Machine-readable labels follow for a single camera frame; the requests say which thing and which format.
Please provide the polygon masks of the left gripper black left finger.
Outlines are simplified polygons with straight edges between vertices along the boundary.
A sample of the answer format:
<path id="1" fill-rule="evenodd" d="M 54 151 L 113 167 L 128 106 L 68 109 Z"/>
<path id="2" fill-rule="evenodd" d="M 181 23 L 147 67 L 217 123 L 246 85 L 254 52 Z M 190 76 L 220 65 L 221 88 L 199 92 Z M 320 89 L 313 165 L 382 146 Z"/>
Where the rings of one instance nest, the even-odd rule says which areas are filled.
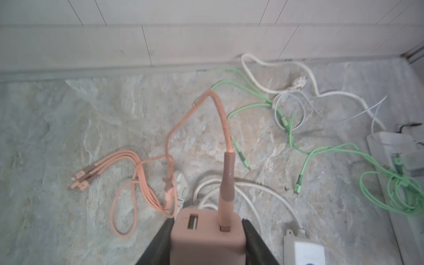
<path id="1" fill-rule="evenodd" d="M 156 233 L 136 265 L 169 265 L 171 251 L 171 231 L 174 218 L 168 218 Z"/>

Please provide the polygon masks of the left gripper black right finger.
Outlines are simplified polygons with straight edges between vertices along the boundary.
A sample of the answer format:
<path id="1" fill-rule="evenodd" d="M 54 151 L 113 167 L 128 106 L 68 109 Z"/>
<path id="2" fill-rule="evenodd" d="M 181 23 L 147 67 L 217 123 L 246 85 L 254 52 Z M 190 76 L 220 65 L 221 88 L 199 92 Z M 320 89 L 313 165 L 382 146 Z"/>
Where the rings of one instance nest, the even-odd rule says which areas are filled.
<path id="1" fill-rule="evenodd" d="M 246 265 L 279 265 L 252 223 L 242 219 L 246 236 Z"/>

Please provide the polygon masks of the small blue socket power strip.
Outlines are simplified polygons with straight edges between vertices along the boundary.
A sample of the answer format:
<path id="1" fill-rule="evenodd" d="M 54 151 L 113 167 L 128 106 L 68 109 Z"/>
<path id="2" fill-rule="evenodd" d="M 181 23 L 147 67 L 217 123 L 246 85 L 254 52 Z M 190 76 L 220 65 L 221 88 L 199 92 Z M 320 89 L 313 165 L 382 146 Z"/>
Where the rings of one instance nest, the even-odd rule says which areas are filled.
<path id="1" fill-rule="evenodd" d="M 326 265 L 324 246 L 287 230 L 283 239 L 284 265 Z"/>

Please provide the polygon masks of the pink charger with cable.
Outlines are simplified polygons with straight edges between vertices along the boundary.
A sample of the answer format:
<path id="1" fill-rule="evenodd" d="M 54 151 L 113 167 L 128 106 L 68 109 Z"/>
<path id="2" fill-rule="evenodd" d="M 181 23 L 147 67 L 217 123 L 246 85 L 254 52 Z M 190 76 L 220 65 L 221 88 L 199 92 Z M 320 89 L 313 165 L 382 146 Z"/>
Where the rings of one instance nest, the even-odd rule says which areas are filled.
<path id="1" fill-rule="evenodd" d="M 224 169 L 219 187 L 219 204 L 216 210 L 185 208 L 179 210 L 174 157 L 169 153 L 169 141 L 190 116 L 207 99 L 211 98 L 216 106 L 226 142 Z M 166 159 L 168 175 L 165 178 L 166 204 L 160 203 L 155 192 L 149 187 L 144 164 L 131 150 L 119 150 L 76 173 L 71 188 L 82 191 L 87 189 L 112 164 L 128 159 L 135 165 L 133 178 L 126 186 L 132 189 L 140 186 L 145 200 L 157 211 L 168 218 L 174 218 L 171 231 L 170 265 L 244 265 L 246 263 L 246 236 L 239 215 L 234 212 L 235 199 L 235 151 L 231 142 L 229 123 L 223 104 L 216 92 L 204 92 L 186 116 L 169 132 L 166 138 L 165 153 L 152 160 Z"/>

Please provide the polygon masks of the long colourful socket power strip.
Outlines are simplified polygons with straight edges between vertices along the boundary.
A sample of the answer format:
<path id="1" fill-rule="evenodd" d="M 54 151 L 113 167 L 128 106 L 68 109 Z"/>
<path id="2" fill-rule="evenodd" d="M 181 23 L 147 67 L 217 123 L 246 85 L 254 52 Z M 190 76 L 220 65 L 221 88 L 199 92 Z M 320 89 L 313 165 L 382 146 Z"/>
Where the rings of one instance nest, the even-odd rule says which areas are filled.
<path id="1" fill-rule="evenodd" d="M 375 174 L 405 265 L 424 262 L 424 148 L 408 134 L 375 132 L 367 136 Z"/>

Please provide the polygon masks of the white charger with black cable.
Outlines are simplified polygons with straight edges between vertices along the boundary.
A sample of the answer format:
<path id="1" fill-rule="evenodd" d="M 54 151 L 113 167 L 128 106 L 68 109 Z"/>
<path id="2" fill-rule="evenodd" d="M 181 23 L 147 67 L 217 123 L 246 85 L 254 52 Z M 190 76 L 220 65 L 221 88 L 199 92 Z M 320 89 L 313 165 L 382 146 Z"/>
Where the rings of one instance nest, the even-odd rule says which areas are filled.
<path id="1" fill-rule="evenodd" d="M 400 126 L 398 131 L 396 131 L 396 133 L 402 134 L 404 128 L 420 127 L 422 125 L 423 125 L 423 123 L 421 123 L 421 122 L 410 122 L 410 123 L 407 123 L 407 124 L 403 124 L 403 125 Z"/>

